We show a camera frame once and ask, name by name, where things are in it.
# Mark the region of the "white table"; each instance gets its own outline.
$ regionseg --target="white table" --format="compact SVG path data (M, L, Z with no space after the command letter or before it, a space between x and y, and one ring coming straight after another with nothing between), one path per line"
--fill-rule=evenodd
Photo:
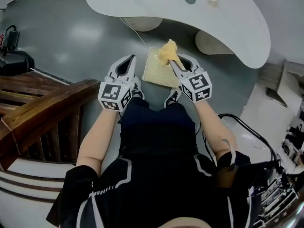
M270 52L268 26L252 0L86 0L114 17L158 17L199 28L227 46L248 67L259 68Z

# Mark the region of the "black shirt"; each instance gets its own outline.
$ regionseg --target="black shirt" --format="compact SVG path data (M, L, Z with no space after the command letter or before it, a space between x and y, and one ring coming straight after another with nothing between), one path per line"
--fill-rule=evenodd
M66 173L60 194L60 223L63 228L76 227L79 207L94 191L105 228L157 228L178 217L198 218L212 228L230 227L233 220L235 228L243 228L248 199L239 195L228 198L212 186L212 175L230 161L231 153L220 158L218 167L206 156L192 152L125 155L100 178L88 166L75 167ZM236 164L244 163L250 163L249 157L237 152ZM90 199L80 227L95 227ZM250 223L256 218L250 217Z

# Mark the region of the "sneaker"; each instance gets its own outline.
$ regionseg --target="sneaker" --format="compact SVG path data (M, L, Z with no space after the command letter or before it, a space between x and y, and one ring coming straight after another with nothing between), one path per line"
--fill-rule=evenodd
M142 83L141 83L140 79L137 76L134 76L132 82L134 83L134 87L133 87L133 90L132 90L132 96L137 94L137 95L140 95L141 99L144 100L144 93L143 93L142 88L141 88Z
M164 107L166 108L171 101L177 103L180 95L181 90L179 88L172 88L169 97L165 100Z

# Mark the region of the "gray floor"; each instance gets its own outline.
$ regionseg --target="gray floor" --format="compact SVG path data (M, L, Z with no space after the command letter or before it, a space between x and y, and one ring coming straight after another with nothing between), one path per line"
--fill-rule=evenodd
M103 80L109 66L129 54L137 56L136 74L143 75L148 48L119 18L98 14L86 0L19 0L8 6L0 32L11 24L20 31L18 49L29 53L37 68L66 80ZM194 44L197 31L191 26L164 20L157 29L140 34L149 47L161 47L170 38L175 40L178 52L195 57L208 72L213 83L212 98L208 101L214 110L240 116L256 82L257 70L246 67L233 55L200 53ZM143 82L142 88L151 108L161 109L170 89L147 82ZM193 104L183 95L180 103L193 121L198 122ZM82 136L100 111L97 101L85 106ZM117 156L119 141L119 126L116 126L105 166ZM197 142L204 153L200 134Z

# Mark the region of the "person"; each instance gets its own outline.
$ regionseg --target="person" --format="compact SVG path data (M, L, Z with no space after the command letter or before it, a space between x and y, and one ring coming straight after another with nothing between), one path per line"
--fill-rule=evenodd
M248 198L228 196L212 185L213 174L250 163L233 133L207 101L195 104L217 166L196 146L195 123L171 90L164 109L153 111L135 77L132 99L121 117L119 156L101 174L117 112L104 109L81 143L76 167L61 191L61 227L174 228L249 227Z

